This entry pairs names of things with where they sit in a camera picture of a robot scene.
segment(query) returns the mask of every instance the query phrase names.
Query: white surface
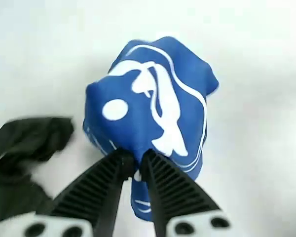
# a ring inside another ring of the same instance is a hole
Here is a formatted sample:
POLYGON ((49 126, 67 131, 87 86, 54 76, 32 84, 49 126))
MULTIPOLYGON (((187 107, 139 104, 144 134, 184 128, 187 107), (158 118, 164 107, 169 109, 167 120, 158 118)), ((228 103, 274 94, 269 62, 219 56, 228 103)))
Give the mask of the white surface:
MULTIPOLYGON (((75 139, 34 178, 53 196, 99 158, 84 90, 131 39, 176 36, 220 81, 198 179, 251 236, 296 237, 296 0, 0 0, 0 127, 69 115, 75 139)), ((123 189, 116 237, 153 236, 123 189)))

